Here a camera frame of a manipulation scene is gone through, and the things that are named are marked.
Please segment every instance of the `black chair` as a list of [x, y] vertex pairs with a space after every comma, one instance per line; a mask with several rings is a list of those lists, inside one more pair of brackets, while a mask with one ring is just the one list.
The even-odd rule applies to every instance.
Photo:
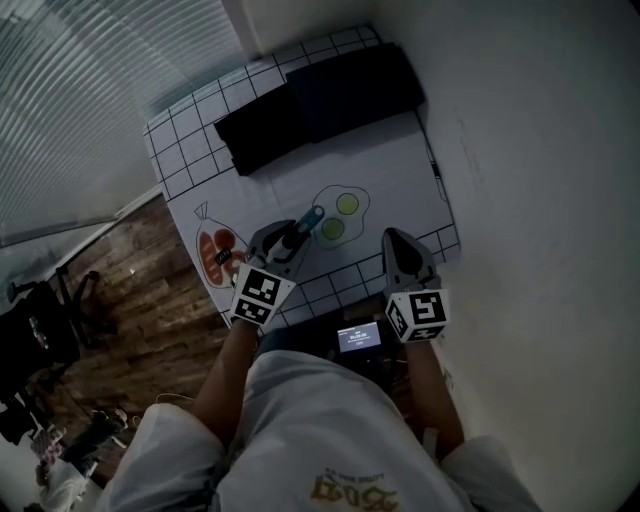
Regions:
[[31, 291], [11, 311], [0, 316], [0, 401], [13, 397], [38, 370], [62, 365], [40, 381], [45, 390], [51, 390], [53, 384], [80, 358], [78, 341], [86, 347], [92, 346], [81, 323], [102, 332], [116, 332], [115, 326], [100, 324], [80, 310], [87, 281], [97, 280], [97, 272], [84, 276], [73, 299], [63, 278], [66, 269], [56, 269], [56, 273], [64, 304], [45, 281], [23, 286], [12, 283], [10, 287], [10, 300], [15, 300], [19, 293]]

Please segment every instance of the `white grid paper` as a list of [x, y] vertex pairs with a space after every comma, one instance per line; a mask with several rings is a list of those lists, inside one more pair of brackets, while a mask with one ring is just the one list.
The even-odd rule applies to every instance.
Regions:
[[[231, 153], [215, 130], [215, 121], [278, 87], [286, 80], [286, 74], [295, 69], [324, 58], [379, 44], [379, 39], [371, 29], [359, 27], [294, 45], [225, 75], [150, 121], [145, 126], [143, 135], [156, 176], [163, 184], [167, 202], [196, 185], [235, 170]], [[437, 166], [430, 151], [428, 153], [441, 196], [446, 201]], [[431, 250], [436, 264], [456, 257], [460, 251], [453, 224], [425, 233], [419, 241]], [[298, 283], [280, 312], [262, 331], [270, 332], [321, 316], [357, 300], [375, 296], [385, 286], [382, 254], [377, 253]], [[229, 310], [221, 312], [230, 324]]]

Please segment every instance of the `fried egg drawing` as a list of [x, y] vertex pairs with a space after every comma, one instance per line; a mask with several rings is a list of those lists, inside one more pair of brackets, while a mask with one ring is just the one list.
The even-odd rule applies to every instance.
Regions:
[[314, 231], [323, 249], [351, 242], [364, 232], [364, 214], [369, 209], [369, 194], [360, 187], [330, 185], [313, 200], [313, 206], [324, 208], [324, 218]]

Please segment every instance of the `display screen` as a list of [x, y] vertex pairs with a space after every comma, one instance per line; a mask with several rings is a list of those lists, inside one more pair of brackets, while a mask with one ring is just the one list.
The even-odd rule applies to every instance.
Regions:
[[338, 341], [342, 353], [380, 345], [378, 324], [371, 322], [370, 324], [341, 329], [338, 331]]

